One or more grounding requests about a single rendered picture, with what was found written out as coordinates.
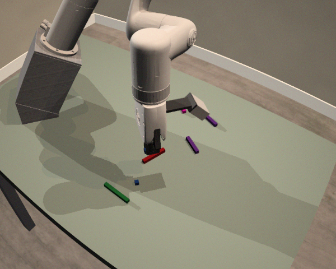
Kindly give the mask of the red rod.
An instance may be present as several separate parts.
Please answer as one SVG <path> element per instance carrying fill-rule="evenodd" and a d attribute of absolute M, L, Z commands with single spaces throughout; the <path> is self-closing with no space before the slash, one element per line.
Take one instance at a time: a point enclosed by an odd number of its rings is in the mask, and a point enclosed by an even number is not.
<path fill-rule="evenodd" d="M 160 153 L 158 153 L 158 154 L 153 154 L 153 155 L 149 155 L 149 156 L 145 157 L 144 159 L 142 159 L 142 162 L 145 164 L 145 163 L 151 161 L 152 159 L 158 157 L 159 155 L 163 154 L 164 152 L 165 152 L 165 149 L 164 149 L 164 148 L 161 148 L 161 149 L 160 149 Z"/>

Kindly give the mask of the purple rod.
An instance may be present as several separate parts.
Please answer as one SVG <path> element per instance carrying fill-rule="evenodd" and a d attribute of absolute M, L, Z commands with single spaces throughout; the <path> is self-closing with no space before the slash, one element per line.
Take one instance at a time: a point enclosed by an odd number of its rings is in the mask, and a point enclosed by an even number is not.
<path fill-rule="evenodd" d="M 212 124 L 214 127 L 216 127 L 218 125 L 218 123 L 216 121 L 214 121 L 210 116 L 207 116 L 205 119 L 207 121 L 209 121 L 210 124 Z"/>
<path fill-rule="evenodd" d="M 186 137 L 186 140 L 188 142 L 188 144 L 190 145 L 190 147 L 193 149 L 193 151 L 195 152 L 195 154 L 199 153 L 198 148 L 196 147 L 196 145 L 194 144 L 194 142 L 192 141 L 192 139 L 190 138 L 190 136 Z"/>

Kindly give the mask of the green rod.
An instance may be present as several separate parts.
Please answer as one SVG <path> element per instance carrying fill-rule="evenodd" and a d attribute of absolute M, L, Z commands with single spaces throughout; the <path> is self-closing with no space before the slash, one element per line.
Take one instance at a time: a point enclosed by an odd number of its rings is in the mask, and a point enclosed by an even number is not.
<path fill-rule="evenodd" d="M 117 197 L 119 197 L 125 203 L 128 203 L 130 201 L 128 197 L 126 197 L 125 195 L 120 193 L 117 189 L 115 189 L 113 186 L 111 186 L 108 182 L 104 183 L 104 187 L 107 188 L 112 193 L 114 193 Z"/>

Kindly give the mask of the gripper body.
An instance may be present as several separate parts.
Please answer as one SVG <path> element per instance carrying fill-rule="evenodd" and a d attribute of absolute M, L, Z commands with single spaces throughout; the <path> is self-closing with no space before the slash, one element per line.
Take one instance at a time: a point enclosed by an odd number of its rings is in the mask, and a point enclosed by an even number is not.
<path fill-rule="evenodd" d="M 169 96 L 157 103 L 144 103 L 133 96 L 133 99 L 135 100 L 135 118 L 142 141 L 145 144 L 151 143 L 154 138 L 154 130 L 156 129 L 160 129 L 162 140 L 166 139 L 166 100 Z M 139 115 L 141 115 L 141 117 Z"/>

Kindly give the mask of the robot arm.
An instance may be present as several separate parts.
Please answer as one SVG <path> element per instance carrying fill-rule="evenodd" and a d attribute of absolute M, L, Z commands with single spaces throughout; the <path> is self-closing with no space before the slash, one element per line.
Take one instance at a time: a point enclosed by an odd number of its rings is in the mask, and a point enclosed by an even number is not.
<path fill-rule="evenodd" d="M 40 25 L 45 30 L 42 46 L 56 55 L 74 56 L 76 42 L 98 1 L 63 0 L 52 24 L 44 20 Z M 157 103 L 169 96 L 171 61 L 193 46 L 197 29 L 188 19 L 149 12 L 150 2 L 131 0 L 125 33 L 130 41 L 132 94 L 141 102 Z M 166 101 L 166 113 L 184 109 L 202 121 L 210 115 L 192 93 Z"/>

